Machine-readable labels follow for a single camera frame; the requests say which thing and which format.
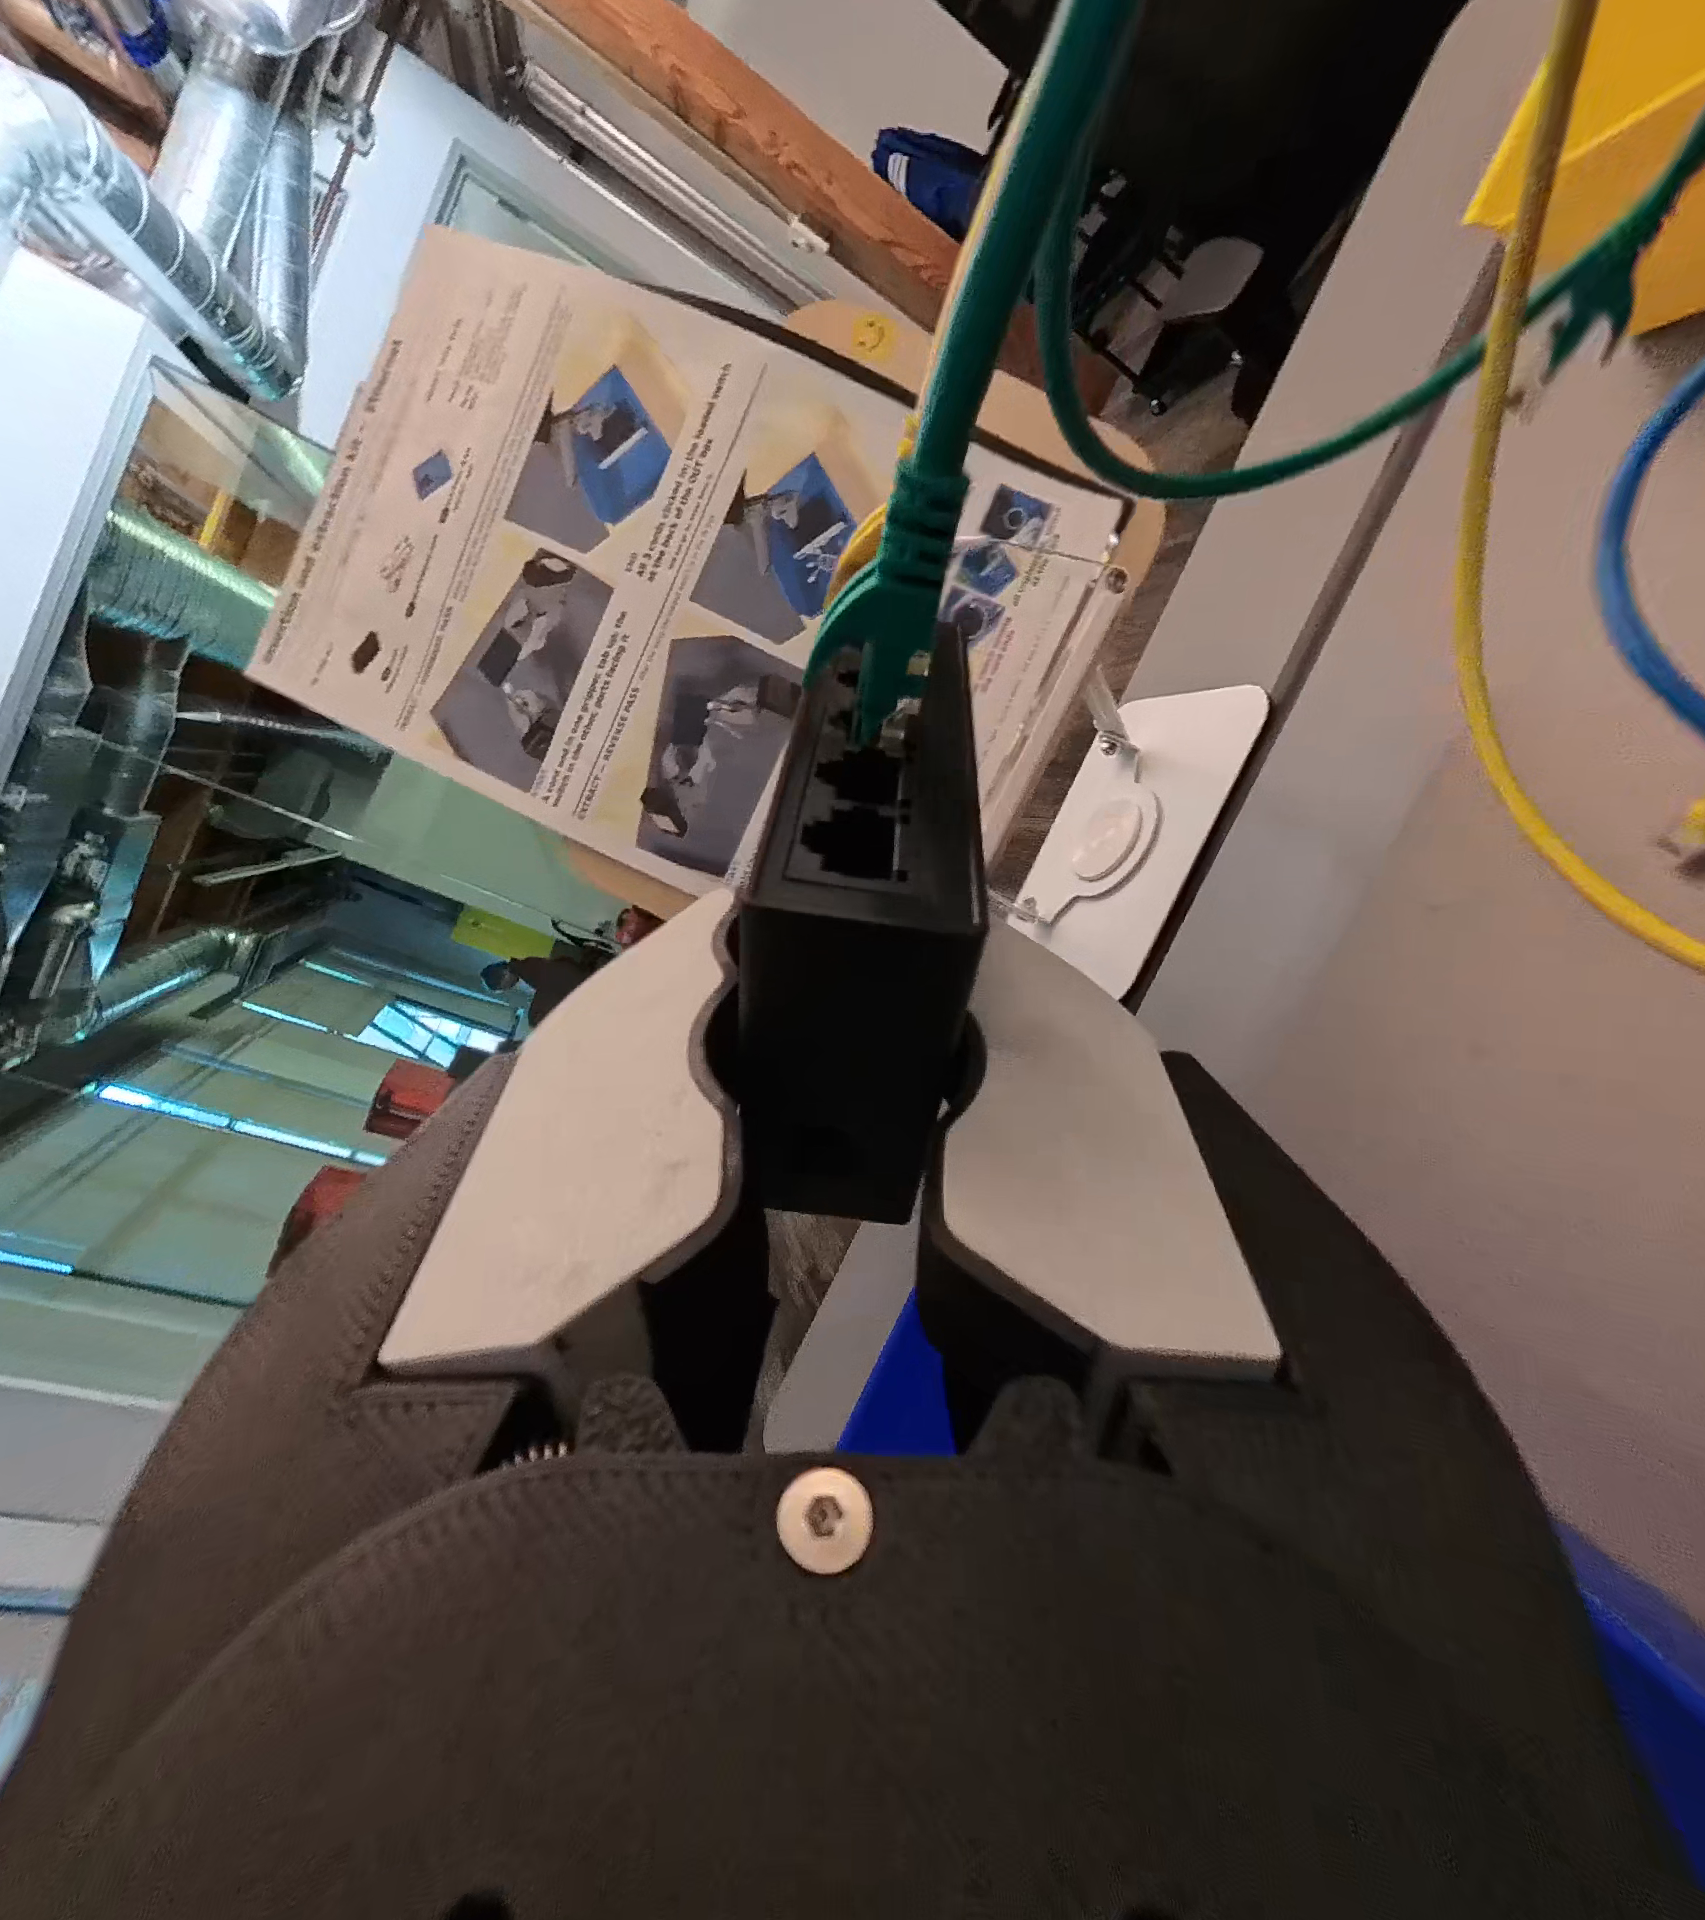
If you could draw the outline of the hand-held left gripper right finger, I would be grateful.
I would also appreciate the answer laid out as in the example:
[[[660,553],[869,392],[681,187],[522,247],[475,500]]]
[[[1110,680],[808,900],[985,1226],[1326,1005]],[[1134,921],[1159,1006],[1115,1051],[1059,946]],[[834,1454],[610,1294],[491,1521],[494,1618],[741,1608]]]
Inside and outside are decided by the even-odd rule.
[[[918,1210],[952,1359],[1069,1381],[1273,1381],[1283,1346],[1146,1031],[1056,956],[986,956],[982,1065]]]

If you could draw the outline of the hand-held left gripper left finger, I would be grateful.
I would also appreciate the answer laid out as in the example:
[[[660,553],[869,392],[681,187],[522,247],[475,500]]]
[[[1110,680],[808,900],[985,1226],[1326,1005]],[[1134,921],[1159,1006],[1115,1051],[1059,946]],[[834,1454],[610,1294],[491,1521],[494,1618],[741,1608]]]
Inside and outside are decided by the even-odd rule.
[[[543,1021],[379,1352],[408,1378],[649,1370],[643,1287],[731,1223],[737,1109],[705,1037],[735,971],[729,888],[694,900]]]

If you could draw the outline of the black ethernet switch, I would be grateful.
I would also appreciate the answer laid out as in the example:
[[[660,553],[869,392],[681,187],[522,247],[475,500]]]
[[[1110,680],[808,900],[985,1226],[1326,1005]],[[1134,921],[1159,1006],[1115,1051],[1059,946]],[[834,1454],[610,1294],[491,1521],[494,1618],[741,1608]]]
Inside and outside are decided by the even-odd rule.
[[[771,1210],[905,1224],[988,930],[964,648],[937,627],[918,704],[854,742],[858,657],[801,699],[737,911],[737,1103]]]

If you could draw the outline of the yellow plastic bin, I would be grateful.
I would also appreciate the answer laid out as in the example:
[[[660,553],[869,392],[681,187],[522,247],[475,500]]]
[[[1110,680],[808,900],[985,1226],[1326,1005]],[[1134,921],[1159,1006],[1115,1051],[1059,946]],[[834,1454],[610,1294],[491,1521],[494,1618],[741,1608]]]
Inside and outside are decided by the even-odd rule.
[[[1557,5],[1464,211],[1505,241],[1488,339],[1551,322],[1559,366],[1705,313],[1705,5]]]

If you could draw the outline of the red machine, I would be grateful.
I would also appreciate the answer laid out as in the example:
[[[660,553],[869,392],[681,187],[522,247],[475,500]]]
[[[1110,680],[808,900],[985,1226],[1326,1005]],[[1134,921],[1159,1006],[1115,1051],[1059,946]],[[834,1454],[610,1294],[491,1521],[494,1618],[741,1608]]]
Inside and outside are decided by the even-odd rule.
[[[364,1117],[364,1133],[381,1141],[408,1141],[456,1091],[456,1077],[432,1065],[394,1059],[384,1070]]]

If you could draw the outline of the white stand base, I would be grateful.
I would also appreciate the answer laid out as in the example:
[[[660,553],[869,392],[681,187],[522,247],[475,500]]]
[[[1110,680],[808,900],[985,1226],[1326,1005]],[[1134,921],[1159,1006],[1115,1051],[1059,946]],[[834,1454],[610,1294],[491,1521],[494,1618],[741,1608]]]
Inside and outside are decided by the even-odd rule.
[[[1084,706],[1094,742],[1001,914],[1109,996],[1133,1003],[1266,731],[1271,702],[1256,685],[1119,702],[1094,678]]]

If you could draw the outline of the printed instruction sheet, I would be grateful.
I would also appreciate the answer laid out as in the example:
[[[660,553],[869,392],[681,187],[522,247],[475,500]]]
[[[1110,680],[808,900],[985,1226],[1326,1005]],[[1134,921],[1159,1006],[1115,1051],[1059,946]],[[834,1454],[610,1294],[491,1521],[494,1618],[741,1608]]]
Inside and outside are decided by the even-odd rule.
[[[245,674],[684,896],[762,827],[914,376],[427,230]]]

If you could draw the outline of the wooden backing board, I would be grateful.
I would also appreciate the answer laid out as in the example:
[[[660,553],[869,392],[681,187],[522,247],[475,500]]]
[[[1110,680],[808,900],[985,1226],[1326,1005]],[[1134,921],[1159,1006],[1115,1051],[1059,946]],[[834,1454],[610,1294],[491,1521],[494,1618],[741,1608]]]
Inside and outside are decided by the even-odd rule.
[[[931,335],[881,303],[811,301],[781,325],[786,344],[808,344],[839,359],[850,372],[876,376],[912,400],[931,363]],[[982,404],[980,444],[1005,444],[1031,469],[1056,471],[1080,490],[1101,482],[1064,444],[1040,388],[997,372]],[[1120,575],[1119,605],[1126,613],[1150,573],[1165,535],[1166,510],[1153,502],[1126,502],[1122,526],[1112,537],[1109,567]]]

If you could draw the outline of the blue striped bag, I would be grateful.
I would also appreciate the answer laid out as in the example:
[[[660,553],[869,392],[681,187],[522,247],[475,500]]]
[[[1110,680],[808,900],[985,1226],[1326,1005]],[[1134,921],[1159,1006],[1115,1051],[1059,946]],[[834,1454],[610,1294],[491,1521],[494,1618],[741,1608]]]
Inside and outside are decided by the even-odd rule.
[[[938,132],[885,127],[871,149],[873,170],[954,243],[980,203],[988,155]]]

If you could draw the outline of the silver ventilation duct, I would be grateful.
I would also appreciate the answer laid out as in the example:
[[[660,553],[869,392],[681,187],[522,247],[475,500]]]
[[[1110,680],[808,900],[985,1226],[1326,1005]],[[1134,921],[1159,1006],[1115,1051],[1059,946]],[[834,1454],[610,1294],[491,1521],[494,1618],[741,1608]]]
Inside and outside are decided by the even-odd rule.
[[[298,392],[313,146],[337,43],[371,5],[187,5],[153,170],[68,87],[0,54],[0,283],[29,245],[127,303],[241,396]]]

